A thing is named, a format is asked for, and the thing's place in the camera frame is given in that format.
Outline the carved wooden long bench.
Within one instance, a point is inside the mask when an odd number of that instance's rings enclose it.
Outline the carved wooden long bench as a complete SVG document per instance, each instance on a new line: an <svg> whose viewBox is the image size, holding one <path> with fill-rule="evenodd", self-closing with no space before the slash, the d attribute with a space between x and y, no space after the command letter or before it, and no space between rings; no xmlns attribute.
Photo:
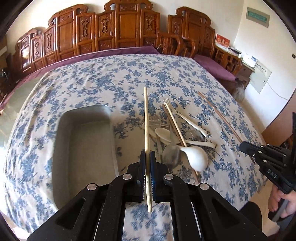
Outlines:
<svg viewBox="0 0 296 241"><path fill-rule="evenodd" d="M109 1L104 12L76 4L49 19L44 31L31 29L15 45L13 77L23 78L46 66L102 50L153 46L165 55L180 55L179 35L159 30L160 14L150 1Z"/></svg>

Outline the beige plastic fork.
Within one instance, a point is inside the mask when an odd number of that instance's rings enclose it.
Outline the beige plastic fork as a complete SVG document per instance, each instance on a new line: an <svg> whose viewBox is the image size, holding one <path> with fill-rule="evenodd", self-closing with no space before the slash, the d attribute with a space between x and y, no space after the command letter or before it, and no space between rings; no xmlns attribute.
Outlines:
<svg viewBox="0 0 296 241"><path fill-rule="evenodd" d="M181 117L183 120L185 120L188 124L190 124L192 127L194 127L196 130L198 130L204 137L207 137L208 134L207 132L202 129L200 126L198 126L197 124L195 124L194 122L192 122L191 120L189 120L188 118L186 118L185 116L183 116L182 114L178 113L174 107L172 106L170 100L168 98L164 99L164 104L166 104L169 109L171 110L172 114L178 115L179 117Z"/></svg>

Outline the white ceramic soup spoon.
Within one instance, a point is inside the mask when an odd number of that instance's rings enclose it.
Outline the white ceramic soup spoon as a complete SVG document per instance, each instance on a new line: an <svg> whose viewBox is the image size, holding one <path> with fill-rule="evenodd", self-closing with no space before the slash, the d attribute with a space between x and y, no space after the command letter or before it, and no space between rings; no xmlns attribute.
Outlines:
<svg viewBox="0 0 296 241"><path fill-rule="evenodd" d="M206 152L197 146L180 147L180 150L187 156L189 165L197 172L204 171L208 166L208 156Z"/></svg>

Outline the reddish chopstick at right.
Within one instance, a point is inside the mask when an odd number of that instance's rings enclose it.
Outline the reddish chopstick at right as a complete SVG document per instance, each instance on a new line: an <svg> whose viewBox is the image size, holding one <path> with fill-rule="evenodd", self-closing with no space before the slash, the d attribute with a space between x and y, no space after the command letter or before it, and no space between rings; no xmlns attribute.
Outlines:
<svg viewBox="0 0 296 241"><path fill-rule="evenodd" d="M204 99L204 101L207 102L208 105L210 105L211 108L214 109L215 113L218 114L218 116L220 116L220 118L222 118L222 120L224 121L224 123L229 127L229 129L232 131L232 133L234 134L234 136L237 138L237 140L242 143L241 138L239 137L239 135L236 133L236 131L234 130L234 128L229 124L229 122L226 120L226 118L224 117L223 114L220 113L220 111L218 111L218 109L215 107L214 104L212 104L210 101L208 101L208 99L206 99L206 97L198 91L198 95Z"/></svg>

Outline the brown wooden door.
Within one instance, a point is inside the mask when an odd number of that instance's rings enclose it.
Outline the brown wooden door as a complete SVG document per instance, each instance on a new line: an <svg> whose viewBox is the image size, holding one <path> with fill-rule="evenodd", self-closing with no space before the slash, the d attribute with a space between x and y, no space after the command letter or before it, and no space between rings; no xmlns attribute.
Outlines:
<svg viewBox="0 0 296 241"><path fill-rule="evenodd" d="M272 123L263 131L267 144L279 146L292 135L292 113L295 113L295 91L285 107Z"/></svg>

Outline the wooden side table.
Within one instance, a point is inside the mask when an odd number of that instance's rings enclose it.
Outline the wooden side table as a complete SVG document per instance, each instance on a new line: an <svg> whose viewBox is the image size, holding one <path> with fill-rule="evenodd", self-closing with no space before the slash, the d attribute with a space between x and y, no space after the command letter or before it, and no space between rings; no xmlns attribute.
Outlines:
<svg viewBox="0 0 296 241"><path fill-rule="evenodd" d="M254 69L244 64L238 56L230 54L217 46L214 46L212 59L241 81L248 83L251 74L254 73Z"/></svg>

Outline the grey metal tray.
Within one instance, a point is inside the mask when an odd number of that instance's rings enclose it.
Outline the grey metal tray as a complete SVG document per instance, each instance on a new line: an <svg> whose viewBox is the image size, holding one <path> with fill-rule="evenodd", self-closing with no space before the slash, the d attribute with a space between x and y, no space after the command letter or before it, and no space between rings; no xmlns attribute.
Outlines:
<svg viewBox="0 0 296 241"><path fill-rule="evenodd" d="M112 113L104 104L65 112L58 123L53 160L53 199L61 209L90 183L119 176Z"/></svg>

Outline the red sign card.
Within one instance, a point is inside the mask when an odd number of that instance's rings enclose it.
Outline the red sign card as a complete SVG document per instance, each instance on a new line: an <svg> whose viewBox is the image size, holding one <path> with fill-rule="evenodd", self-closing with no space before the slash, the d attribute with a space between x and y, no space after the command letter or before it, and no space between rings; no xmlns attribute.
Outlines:
<svg viewBox="0 0 296 241"><path fill-rule="evenodd" d="M215 36L215 45L219 48L228 49L230 47L230 40L222 35L216 34Z"/></svg>

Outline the purple bench cushion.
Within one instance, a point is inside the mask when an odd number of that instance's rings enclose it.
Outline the purple bench cushion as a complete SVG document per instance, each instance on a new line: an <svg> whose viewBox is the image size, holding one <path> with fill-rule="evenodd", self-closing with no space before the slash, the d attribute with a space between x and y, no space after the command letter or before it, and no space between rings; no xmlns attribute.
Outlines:
<svg viewBox="0 0 296 241"><path fill-rule="evenodd" d="M51 65L48 65L46 67L43 67L23 78L20 79L20 81L17 83L16 87L7 95L3 103L1 103L1 110L3 110L6 105L8 104L8 101L11 99L14 92L20 88L24 83L31 81L34 78L37 78L41 75L44 75L45 73L56 69L58 67L62 67L65 65L77 63L84 60L94 59L94 58L100 58L100 57L107 57L107 56L113 56L113 55L127 55L127 54L159 54L159 52L153 47L153 46L143 46L143 47L128 47L128 48L118 48L118 49L109 49L109 50L103 50L103 51L97 51L87 54L82 54L79 56L74 56L69 59L61 60L60 62L53 63Z"/></svg>

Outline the green wall plaque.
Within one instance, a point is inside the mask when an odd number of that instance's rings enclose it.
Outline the green wall plaque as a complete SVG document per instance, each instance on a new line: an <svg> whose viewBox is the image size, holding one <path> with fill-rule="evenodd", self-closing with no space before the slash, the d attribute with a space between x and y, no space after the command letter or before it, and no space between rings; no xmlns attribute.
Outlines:
<svg viewBox="0 0 296 241"><path fill-rule="evenodd" d="M265 14L259 10L247 7L246 19L260 24L266 28L269 27L270 15Z"/></svg>

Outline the blue floral tablecloth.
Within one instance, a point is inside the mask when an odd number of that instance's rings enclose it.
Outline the blue floral tablecloth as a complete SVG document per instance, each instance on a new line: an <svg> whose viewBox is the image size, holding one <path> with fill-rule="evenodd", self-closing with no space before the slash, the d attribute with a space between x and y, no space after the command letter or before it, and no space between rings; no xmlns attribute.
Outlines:
<svg viewBox="0 0 296 241"><path fill-rule="evenodd" d="M61 116L72 109L107 105L112 113L119 173L136 162L144 148L144 88L149 113L162 121L168 98L181 114L202 127L208 167L195 175L188 162L174 170L185 182L206 182L237 209L266 183L222 118L198 95L201 92L224 115L242 141L263 143L231 94L193 59L158 54L116 55L65 65L41 76L26 97L7 143L4 165L6 215L27 232L35 231L58 209L53 200L52 160Z"/></svg>

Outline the light wooden chopstick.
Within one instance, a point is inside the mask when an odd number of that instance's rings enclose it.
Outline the light wooden chopstick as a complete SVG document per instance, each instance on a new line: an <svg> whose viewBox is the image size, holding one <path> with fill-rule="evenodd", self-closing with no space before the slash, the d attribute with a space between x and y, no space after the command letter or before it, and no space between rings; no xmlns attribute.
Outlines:
<svg viewBox="0 0 296 241"><path fill-rule="evenodd" d="M149 146L149 108L147 87L144 88L144 131L145 131L145 194L148 213L152 213L152 181Z"/></svg>

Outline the white wall panel box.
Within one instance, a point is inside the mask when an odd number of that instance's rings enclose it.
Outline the white wall panel box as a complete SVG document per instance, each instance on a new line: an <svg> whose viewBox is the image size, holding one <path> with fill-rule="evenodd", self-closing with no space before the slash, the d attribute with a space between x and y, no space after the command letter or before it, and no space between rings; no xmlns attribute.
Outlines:
<svg viewBox="0 0 296 241"><path fill-rule="evenodd" d="M254 70L255 72L250 75L250 84L258 93L260 93L268 82L272 72L260 61L257 61Z"/></svg>

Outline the brown wooden chopstick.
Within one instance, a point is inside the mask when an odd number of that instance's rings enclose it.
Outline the brown wooden chopstick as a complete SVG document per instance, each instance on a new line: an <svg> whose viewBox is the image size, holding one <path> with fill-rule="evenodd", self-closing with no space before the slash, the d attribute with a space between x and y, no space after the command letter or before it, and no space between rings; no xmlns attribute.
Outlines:
<svg viewBox="0 0 296 241"><path fill-rule="evenodd" d="M173 129L174 129L174 131L176 133L176 136L177 136L178 140L181 143L181 146L187 147L187 144L186 144L185 139L184 139L179 127L178 127L178 124L177 124L177 122L176 122L170 108L168 107L168 105L166 103L163 104L163 109L164 109L166 115L168 116L170 124L173 126Z"/></svg>

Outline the metal spoon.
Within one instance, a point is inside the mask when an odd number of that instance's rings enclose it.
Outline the metal spoon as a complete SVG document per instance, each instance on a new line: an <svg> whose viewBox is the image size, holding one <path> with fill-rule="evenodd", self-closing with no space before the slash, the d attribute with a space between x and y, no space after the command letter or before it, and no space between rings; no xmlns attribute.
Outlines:
<svg viewBox="0 0 296 241"><path fill-rule="evenodd" d="M171 142L166 145L163 153L163 163L168 166L170 171L179 165L180 149L177 144Z"/></svg>

